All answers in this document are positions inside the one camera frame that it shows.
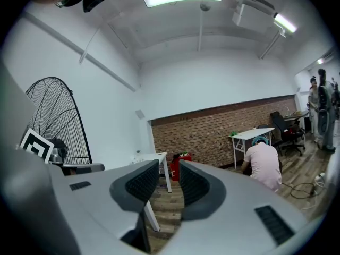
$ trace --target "black office chair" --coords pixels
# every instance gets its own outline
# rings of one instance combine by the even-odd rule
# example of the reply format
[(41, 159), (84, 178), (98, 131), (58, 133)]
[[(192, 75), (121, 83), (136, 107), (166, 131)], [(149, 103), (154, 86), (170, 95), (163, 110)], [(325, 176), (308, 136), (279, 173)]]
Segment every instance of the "black office chair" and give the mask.
[(278, 127), (281, 132), (281, 139), (282, 143), (284, 142), (291, 142), (291, 144), (287, 144), (282, 146), (282, 149), (295, 149), (300, 153), (302, 156), (302, 152), (299, 147), (305, 149), (304, 144), (296, 144), (298, 138), (303, 139), (304, 131), (298, 126), (290, 126), (287, 122), (283, 119), (279, 112), (273, 112), (270, 114), (271, 120), (273, 123)]
[[(268, 129), (269, 125), (259, 125), (257, 128), (258, 129)], [(274, 133), (271, 131), (271, 146), (275, 147), (275, 148), (278, 148), (278, 151), (280, 152), (280, 154), (282, 156), (282, 151), (281, 151), (281, 148), (280, 148), (281, 144), (282, 144), (282, 140), (277, 139), (275, 137)]]

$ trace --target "red brick wall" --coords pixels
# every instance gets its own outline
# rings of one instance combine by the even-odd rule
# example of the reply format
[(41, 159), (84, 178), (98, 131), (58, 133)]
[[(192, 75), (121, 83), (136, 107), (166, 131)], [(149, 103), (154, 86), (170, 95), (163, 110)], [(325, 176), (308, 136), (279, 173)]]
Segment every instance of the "red brick wall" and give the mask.
[[(231, 132), (271, 125), (269, 114), (279, 111), (285, 115), (287, 108), (289, 113), (296, 111), (294, 96), (255, 100), (153, 120), (156, 152), (168, 152), (168, 163), (175, 153), (187, 150), (195, 162), (214, 166), (231, 164), (234, 161), (233, 145), (228, 137)], [(240, 160), (243, 155), (237, 152), (236, 157)]]

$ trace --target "fan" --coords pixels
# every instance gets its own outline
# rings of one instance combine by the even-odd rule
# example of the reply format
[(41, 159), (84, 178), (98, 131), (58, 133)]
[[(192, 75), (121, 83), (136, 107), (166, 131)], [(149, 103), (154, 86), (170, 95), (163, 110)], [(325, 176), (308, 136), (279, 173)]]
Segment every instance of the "fan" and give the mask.
[(91, 164), (91, 154), (73, 92), (59, 78), (38, 80), (26, 94), (37, 106), (29, 128), (60, 148), (65, 164)]

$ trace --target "person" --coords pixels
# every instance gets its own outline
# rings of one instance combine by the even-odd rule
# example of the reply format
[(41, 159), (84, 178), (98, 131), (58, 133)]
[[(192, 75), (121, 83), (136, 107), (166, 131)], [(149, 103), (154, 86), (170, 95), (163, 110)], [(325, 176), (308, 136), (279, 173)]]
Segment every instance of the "person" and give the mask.
[(277, 151), (268, 145), (267, 138), (258, 136), (253, 139), (252, 147), (245, 154), (242, 172), (247, 169), (249, 163), (252, 169), (251, 178), (260, 181), (274, 192), (279, 190), (282, 179)]
[(329, 81), (326, 80), (326, 71), (324, 69), (319, 69), (318, 74), (320, 76), (320, 87), (324, 88), (326, 93), (326, 103), (325, 109), (328, 114), (328, 127), (326, 132), (323, 134), (322, 138), (322, 149), (325, 151), (334, 152), (335, 147), (333, 146), (333, 133), (335, 125), (335, 109), (333, 107), (333, 102), (335, 101), (334, 89)]
[(310, 79), (311, 87), (308, 95), (308, 103), (309, 103), (309, 113), (310, 119), (313, 126), (314, 131), (314, 142), (318, 142), (319, 140), (319, 132), (318, 132), (318, 105), (319, 105), (319, 93), (318, 93), (318, 85), (315, 76)]

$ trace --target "red object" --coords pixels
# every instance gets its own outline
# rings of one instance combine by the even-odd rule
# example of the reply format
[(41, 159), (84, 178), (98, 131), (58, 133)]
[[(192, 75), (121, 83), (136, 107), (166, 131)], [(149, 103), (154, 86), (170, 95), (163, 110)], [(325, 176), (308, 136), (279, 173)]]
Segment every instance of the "red object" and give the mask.
[(179, 181), (180, 180), (180, 160), (188, 160), (192, 161), (192, 158), (190, 155), (179, 157), (177, 159), (174, 159), (174, 163), (170, 163), (171, 168), (171, 175), (173, 181)]

